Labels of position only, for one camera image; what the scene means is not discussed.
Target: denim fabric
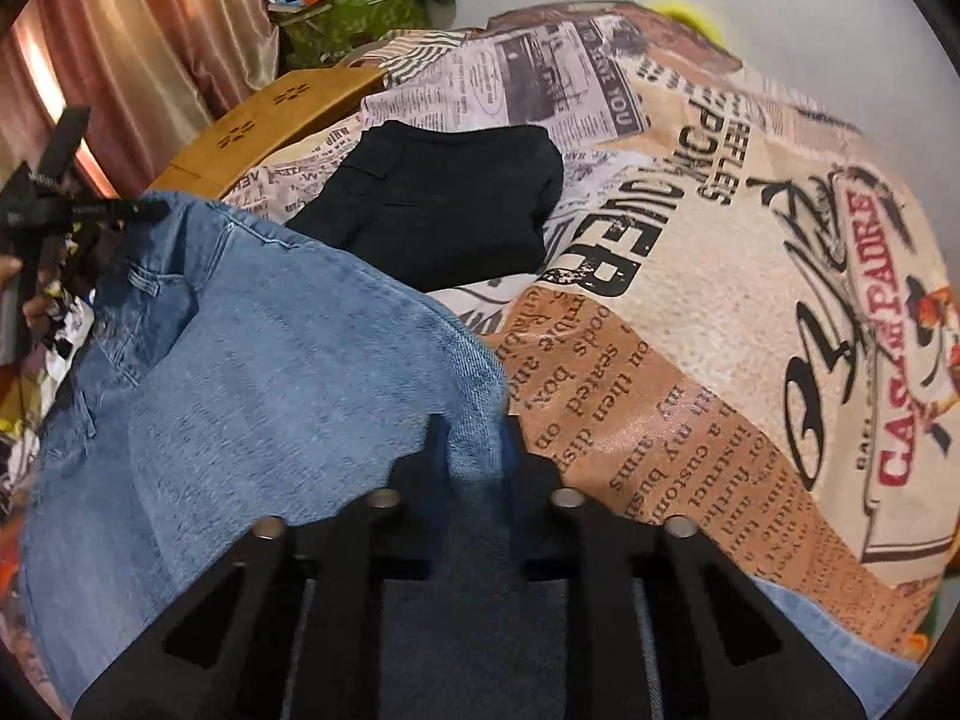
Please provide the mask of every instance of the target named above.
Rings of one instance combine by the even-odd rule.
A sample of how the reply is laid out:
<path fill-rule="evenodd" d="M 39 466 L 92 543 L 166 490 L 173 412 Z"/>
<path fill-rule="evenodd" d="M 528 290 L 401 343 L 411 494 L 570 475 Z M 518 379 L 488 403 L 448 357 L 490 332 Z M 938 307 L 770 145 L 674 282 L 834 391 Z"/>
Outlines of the denim fabric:
<path fill-rule="evenodd" d="M 913 661 L 896 658 L 845 631 L 809 598 L 778 584 L 752 579 L 846 680 L 868 718 L 882 717 L 920 670 Z"/>
<path fill-rule="evenodd" d="M 437 412 L 452 425 L 453 517 L 436 579 L 386 589 L 382 716 L 562 716 L 565 591 L 524 586 L 508 561 L 491 353 L 350 254 L 165 197 L 169 217 L 131 229 L 101 279 L 93 339 L 44 426 L 20 581 L 62 699 L 72 707 L 251 522 L 333 514 Z M 868 707 L 902 688 L 912 664 L 764 589 Z"/>
<path fill-rule="evenodd" d="M 22 543 L 32 632 L 67 704 L 264 514 L 333 514 L 451 422 L 451 471 L 498 471 L 496 359 L 344 252 L 167 196 L 98 284 L 94 338 L 41 437 Z"/>

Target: jeans pocket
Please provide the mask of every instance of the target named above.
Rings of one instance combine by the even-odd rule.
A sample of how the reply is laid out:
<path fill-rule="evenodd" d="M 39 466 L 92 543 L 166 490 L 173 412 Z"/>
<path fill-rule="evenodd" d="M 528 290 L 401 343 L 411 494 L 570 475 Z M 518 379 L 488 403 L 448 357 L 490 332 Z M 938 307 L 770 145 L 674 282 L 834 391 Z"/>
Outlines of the jeans pocket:
<path fill-rule="evenodd" d="M 98 285 L 95 310 L 104 325 L 101 346 L 139 382 L 173 348 L 197 314 L 195 290 L 182 274 L 159 274 L 136 263 Z"/>

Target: pink curtain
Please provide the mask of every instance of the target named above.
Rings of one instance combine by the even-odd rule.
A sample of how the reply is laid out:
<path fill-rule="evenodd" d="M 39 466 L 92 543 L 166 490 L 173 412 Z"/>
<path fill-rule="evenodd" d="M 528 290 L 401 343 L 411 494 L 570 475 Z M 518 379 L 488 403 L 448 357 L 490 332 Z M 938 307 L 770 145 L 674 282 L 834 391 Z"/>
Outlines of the pink curtain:
<path fill-rule="evenodd" d="M 13 34 L 0 45 L 0 74 L 22 87 L 30 69 L 25 97 L 13 100 L 28 126 L 19 140 L 5 128 L 8 151 L 32 155 L 37 112 L 47 127 L 47 111 L 56 114 L 55 90 L 37 77 L 40 57 L 66 104 L 92 106 L 89 149 L 124 196 L 141 193 L 277 69 L 277 35 L 261 0 L 32 0 Z M 0 151 L 0 167 L 8 162 Z"/>

